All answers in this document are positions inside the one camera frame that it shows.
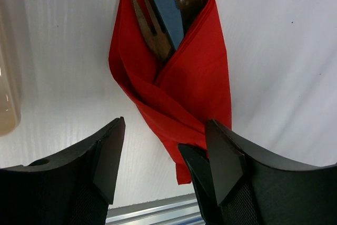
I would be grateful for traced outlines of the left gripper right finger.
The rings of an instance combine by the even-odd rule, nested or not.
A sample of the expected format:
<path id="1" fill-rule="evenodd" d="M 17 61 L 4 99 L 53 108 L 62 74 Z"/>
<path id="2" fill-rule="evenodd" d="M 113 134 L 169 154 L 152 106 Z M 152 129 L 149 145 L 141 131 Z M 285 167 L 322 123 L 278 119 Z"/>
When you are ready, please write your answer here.
<path id="1" fill-rule="evenodd" d="M 205 133 L 224 224 L 336 224 L 336 165 L 285 158 L 216 120 Z"/>

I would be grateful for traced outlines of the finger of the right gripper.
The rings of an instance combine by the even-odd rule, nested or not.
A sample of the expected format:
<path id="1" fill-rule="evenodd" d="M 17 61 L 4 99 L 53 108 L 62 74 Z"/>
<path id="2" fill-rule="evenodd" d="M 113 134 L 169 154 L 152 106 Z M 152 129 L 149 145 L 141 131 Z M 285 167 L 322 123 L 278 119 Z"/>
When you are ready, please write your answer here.
<path id="1" fill-rule="evenodd" d="M 201 217 L 206 224 L 223 224 L 206 151 L 190 144 L 179 144 L 178 149 L 190 172 Z"/>

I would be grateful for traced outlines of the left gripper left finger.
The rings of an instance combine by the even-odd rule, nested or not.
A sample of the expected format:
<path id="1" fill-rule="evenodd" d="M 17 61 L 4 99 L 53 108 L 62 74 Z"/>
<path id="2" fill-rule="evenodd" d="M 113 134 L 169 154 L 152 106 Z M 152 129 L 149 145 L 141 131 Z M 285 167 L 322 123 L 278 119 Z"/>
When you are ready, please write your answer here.
<path id="1" fill-rule="evenodd" d="M 1 169 L 1 224 L 104 224 L 114 201 L 124 118 L 27 166 Z"/>

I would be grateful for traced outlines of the red paper napkin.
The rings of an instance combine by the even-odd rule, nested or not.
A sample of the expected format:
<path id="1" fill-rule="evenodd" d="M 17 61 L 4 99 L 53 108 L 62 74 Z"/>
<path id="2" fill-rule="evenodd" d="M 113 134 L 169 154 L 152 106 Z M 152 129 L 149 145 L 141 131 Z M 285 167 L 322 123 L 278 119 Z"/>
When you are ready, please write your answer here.
<path id="1" fill-rule="evenodd" d="M 191 182 L 180 143 L 206 148 L 204 126 L 232 125 L 227 52 L 216 0 L 204 0 L 175 54 L 158 61 L 141 35 L 131 0 L 120 0 L 108 63 L 114 80 L 175 162 L 178 184 Z"/>

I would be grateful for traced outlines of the blue knife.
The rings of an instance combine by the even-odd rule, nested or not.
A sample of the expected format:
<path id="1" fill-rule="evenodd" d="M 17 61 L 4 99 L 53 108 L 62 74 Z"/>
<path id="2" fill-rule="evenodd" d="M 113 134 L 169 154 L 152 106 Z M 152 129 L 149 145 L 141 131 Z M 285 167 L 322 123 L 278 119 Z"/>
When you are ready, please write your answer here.
<path id="1" fill-rule="evenodd" d="M 176 51 L 184 38 L 183 22 L 176 0 L 154 0 L 166 28 L 173 49 Z"/>

